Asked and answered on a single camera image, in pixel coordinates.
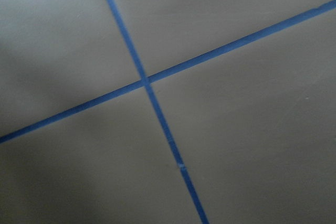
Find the floor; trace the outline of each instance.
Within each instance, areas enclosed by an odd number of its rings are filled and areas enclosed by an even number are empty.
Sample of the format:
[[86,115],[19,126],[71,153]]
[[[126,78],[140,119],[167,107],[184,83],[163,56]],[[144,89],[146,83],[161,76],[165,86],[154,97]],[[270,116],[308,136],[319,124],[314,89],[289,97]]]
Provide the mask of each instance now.
[[0,6],[0,223],[336,222],[336,0]]

